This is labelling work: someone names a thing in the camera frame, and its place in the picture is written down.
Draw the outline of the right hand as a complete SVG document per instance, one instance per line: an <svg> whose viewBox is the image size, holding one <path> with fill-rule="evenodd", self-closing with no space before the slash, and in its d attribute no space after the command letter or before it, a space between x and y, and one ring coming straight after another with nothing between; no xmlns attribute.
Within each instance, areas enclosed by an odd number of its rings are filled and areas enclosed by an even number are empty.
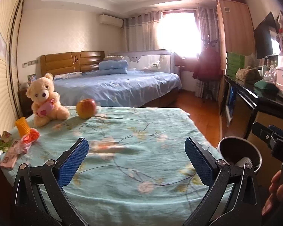
<svg viewBox="0 0 283 226"><path fill-rule="evenodd" d="M276 202L283 201L283 184L280 184L281 173L282 171L279 170L271 180L269 187L270 196L262 209L262 216L269 213Z"/></svg>

